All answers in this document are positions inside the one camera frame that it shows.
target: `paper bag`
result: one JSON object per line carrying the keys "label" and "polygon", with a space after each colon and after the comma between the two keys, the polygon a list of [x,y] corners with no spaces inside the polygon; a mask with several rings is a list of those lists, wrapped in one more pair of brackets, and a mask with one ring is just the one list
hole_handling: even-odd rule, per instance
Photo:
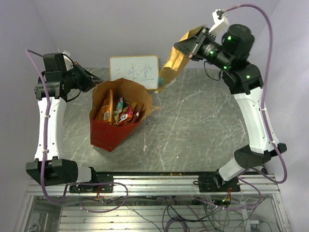
{"label": "paper bag", "polygon": [[[143,107],[138,120],[134,124],[117,127],[109,123],[95,120],[106,93],[109,89],[113,91],[114,99],[121,97],[128,103],[136,102],[136,109]],[[92,94],[92,109],[90,111],[90,143],[111,152],[114,150],[151,111],[152,97],[144,86],[124,78],[115,81],[106,81],[96,86]]]}

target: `gray marble tabletop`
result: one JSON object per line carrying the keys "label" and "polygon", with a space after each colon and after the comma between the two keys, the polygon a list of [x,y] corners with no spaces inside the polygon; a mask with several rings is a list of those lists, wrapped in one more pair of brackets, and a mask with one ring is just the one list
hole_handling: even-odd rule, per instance
{"label": "gray marble tabletop", "polygon": [[[109,79],[109,69],[88,70]],[[112,152],[90,144],[92,91],[69,102],[63,158],[96,171],[215,171],[249,142],[241,111],[227,86],[223,80],[208,78],[203,69],[184,69],[175,83],[159,94],[151,91],[151,96],[160,109]]]}

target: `gray wall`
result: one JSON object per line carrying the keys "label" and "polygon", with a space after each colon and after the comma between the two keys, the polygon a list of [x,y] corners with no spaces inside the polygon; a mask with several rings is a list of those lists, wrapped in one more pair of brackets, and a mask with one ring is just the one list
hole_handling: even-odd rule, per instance
{"label": "gray wall", "polygon": [[56,51],[31,1],[0,0],[0,228],[8,232],[14,229],[29,182],[25,165],[33,161],[38,142],[38,75],[25,48]]}
{"label": "gray wall", "polygon": [[[309,2],[280,0],[271,21],[274,30],[267,108],[281,142],[288,146],[283,154],[288,179],[280,185],[284,205],[295,232],[308,231],[309,202]],[[251,61],[265,70],[268,28],[256,42]],[[274,158],[268,165],[276,178],[282,178],[282,165]]]}
{"label": "gray wall", "polygon": [[[33,0],[60,50],[86,67],[108,67],[112,56],[156,54],[160,64],[190,29],[213,25],[212,12],[239,0]],[[246,0],[271,15],[279,0]],[[253,9],[228,14],[256,38],[265,22]],[[203,67],[191,62],[188,67]]]}

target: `gold foil bag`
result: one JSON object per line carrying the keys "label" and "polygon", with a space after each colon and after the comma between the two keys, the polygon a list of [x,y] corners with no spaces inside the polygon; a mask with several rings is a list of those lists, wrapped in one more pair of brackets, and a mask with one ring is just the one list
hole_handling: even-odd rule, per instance
{"label": "gold foil bag", "polygon": [[[183,41],[196,35],[202,26],[193,28],[187,32],[179,41]],[[189,62],[189,58],[184,55],[181,51],[177,50],[174,46],[169,55],[169,59],[159,72],[159,77],[163,78],[163,85],[159,87],[158,92],[162,91],[165,86],[179,75],[179,73],[184,69],[184,67]]]}

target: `whiteboard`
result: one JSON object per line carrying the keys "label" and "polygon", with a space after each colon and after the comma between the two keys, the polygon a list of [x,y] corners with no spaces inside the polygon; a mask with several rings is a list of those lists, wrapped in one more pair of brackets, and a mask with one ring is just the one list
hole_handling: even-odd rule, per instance
{"label": "whiteboard", "polygon": [[146,89],[158,89],[158,57],[155,55],[111,57],[110,76],[111,81],[125,78],[145,86]]}

